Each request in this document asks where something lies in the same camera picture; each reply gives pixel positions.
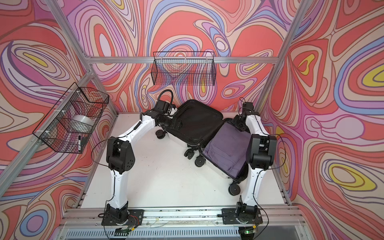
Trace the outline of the purple jeans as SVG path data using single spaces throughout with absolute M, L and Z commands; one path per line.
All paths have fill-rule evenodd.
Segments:
M 237 179 L 246 163 L 251 134 L 224 123 L 203 150 L 203 155 L 217 168 Z

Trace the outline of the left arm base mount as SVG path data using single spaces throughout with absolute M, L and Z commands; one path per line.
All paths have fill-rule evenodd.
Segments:
M 140 226 L 144 219 L 144 210 L 142 209 L 123 209 L 117 210 L 110 208 L 105 211 L 102 226 Z

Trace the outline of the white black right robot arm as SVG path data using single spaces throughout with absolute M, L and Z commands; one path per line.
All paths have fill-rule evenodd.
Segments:
M 259 191 L 267 170 L 274 164 L 277 138 L 265 129 L 261 117 L 251 102 L 244 102 L 239 115 L 241 126 L 246 126 L 251 139 L 246 152 L 248 176 L 241 199 L 248 206 L 259 204 Z

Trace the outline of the black white suitcase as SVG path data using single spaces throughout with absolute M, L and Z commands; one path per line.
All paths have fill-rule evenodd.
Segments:
M 232 125 L 232 119 L 225 119 L 219 111 L 195 100 L 189 100 L 182 104 L 178 108 L 176 119 L 174 128 L 161 129 L 156 132 L 158 139 L 169 135 L 175 140 L 185 143 L 187 145 L 187 150 L 184 153 L 185 157 L 191 159 L 198 152 L 199 155 L 195 159 L 196 167 L 200 168 L 208 164 L 215 171 L 222 172 L 223 176 L 233 181 L 229 186 L 229 194 L 232 196 L 239 195 L 241 192 L 239 183 L 245 180 L 248 174 L 247 164 L 244 164 L 238 178 L 234 179 L 217 168 L 203 155 L 204 148 L 217 134 L 222 125 L 224 123 Z

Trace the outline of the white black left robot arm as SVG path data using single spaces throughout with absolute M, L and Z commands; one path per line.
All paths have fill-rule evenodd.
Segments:
M 136 158 L 134 146 L 155 127 L 169 127 L 178 108 L 174 104 L 158 101 L 155 107 L 140 114 L 139 120 L 124 133 L 107 141 L 106 162 L 111 171 L 111 199 L 107 212 L 121 214 L 128 207 L 128 175 Z

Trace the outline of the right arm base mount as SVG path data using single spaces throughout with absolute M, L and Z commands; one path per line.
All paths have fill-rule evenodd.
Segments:
M 234 208 L 221 209 L 221 213 L 217 215 L 221 218 L 224 225 L 260 225 L 262 224 L 263 218 L 259 208 L 251 207 L 246 210 L 236 210 Z

